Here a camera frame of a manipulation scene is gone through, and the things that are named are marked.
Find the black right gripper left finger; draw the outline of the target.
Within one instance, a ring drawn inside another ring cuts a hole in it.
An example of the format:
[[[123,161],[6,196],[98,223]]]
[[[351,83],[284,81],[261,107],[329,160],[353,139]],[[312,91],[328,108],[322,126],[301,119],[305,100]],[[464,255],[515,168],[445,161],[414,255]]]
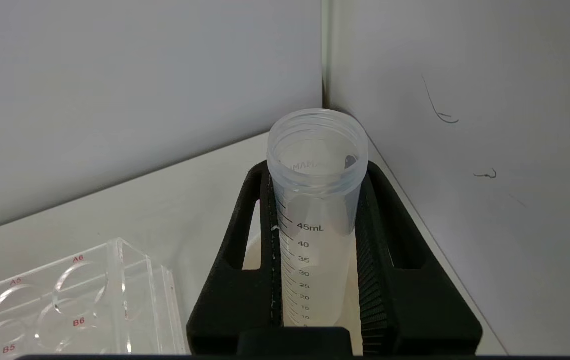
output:
[[[260,266],[244,269],[255,205]],[[186,326],[192,353],[235,353],[242,333],[283,324],[279,229],[267,162],[244,179],[227,231]]]

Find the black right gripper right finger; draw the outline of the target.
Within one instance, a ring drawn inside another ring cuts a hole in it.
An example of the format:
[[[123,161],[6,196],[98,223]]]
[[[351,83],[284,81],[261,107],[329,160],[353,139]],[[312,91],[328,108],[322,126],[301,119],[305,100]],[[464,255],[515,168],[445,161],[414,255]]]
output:
[[[383,171],[369,162],[356,210],[366,356],[472,356],[483,328]]]

